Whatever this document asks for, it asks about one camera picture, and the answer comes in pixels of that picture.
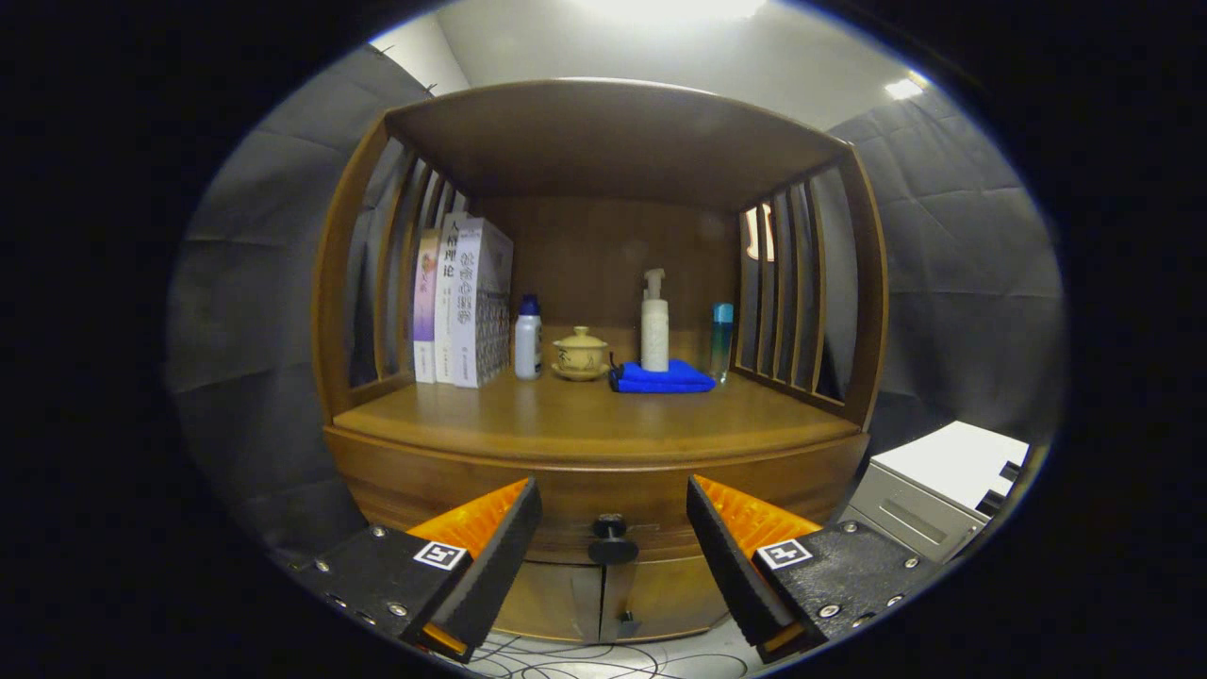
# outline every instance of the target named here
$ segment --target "white ceiling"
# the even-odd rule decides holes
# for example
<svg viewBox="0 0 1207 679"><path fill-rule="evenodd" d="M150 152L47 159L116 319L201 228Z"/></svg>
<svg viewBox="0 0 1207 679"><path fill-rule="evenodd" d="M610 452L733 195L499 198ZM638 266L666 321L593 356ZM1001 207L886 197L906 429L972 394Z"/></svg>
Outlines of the white ceiling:
<svg viewBox="0 0 1207 679"><path fill-rule="evenodd" d="M909 74L823 14L775 2L747 19L653 22L608 17L584 0L461 0L437 18L471 87L572 76L649 80L748 101L820 129L887 104L885 84Z"/></svg>

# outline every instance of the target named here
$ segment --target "black drawer knob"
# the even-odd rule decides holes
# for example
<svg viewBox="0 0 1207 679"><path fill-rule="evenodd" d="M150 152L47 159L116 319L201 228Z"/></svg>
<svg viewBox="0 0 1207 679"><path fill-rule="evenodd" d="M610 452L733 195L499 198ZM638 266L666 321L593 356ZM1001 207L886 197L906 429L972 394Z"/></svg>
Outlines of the black drawer knob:
<svg viewBox="0 0 1207 679"><path fill-rule="evenodd" d="M637 545L624 539L628 527L618 514L600 515L591 526L599 540L587 548L587 556L600 566L617 566L637 558Z"/></svg>

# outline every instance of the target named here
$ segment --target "ceiling light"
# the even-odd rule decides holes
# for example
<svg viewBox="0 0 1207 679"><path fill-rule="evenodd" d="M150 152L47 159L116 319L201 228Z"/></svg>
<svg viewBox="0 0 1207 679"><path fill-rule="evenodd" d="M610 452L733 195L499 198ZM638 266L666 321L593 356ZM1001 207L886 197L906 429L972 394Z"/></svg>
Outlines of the ceiling light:
<svg viewBox="0 0 1207 679"><path fill-rule="evenodd" d="M576 0L579 5L619 19L690 21L745 19L766 0Z"/></svg>
<svg viewBox="0 0 1207 679"><path fill-rule="evenodd" d="M897 82L890 82L885 86L885 89L888 90L890 96L893 99L909 99L922 93L922 88L908 77Z"/></svg>

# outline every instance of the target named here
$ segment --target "gaiwan lid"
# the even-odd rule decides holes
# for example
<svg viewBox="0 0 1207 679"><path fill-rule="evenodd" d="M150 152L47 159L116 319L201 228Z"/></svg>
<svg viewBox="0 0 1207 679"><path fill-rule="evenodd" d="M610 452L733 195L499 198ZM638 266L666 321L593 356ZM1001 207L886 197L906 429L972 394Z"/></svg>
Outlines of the gaiwan lid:
<svg viewBox="0 0 1207 679"><path fill-rule="evenodd" d="M599 336L591 336L587 333L588 330L590 330L590 327L576 324L572 336L562 336L553 346L568 350L604 350L607 347L607 343L602 341Z"/></svg>

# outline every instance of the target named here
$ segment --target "wooden cabinet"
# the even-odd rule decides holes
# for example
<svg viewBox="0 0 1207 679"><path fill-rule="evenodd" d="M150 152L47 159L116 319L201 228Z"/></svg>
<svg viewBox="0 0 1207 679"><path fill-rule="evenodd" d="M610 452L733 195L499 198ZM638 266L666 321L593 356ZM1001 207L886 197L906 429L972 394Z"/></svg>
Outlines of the wooden cabinet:
<svg viewBox="0 0 1207 679"><path fill-rule="evenodd" d="M368 282L378 380L352 388L348 248L391 140L407 152ZM858 269L842 402L816 392L824 242L810 182L824 171L842 178ZM663 267L672 358L705 365L711 305L735 304L729 381L681 396L614 394L602 381L550 375L505 374L480 390L415 385L416 244L459 198L514 240L513 311L521 294L540 294L547 351L571 326L590 324L617 362L635 361L641 271ZM826 521L867 446L885 285L875 201L853 147L838 139L651 83L537 81L439 96L386 112L332 200L313 299L325 439L365 516L400 529L536 476L544 517L498 628L587 642L698 632L725 611L686 516L689 475ZM393 361L381 361L387 338ZM605 572L587 546L594 520L612 513L640 556Z"/></svg>

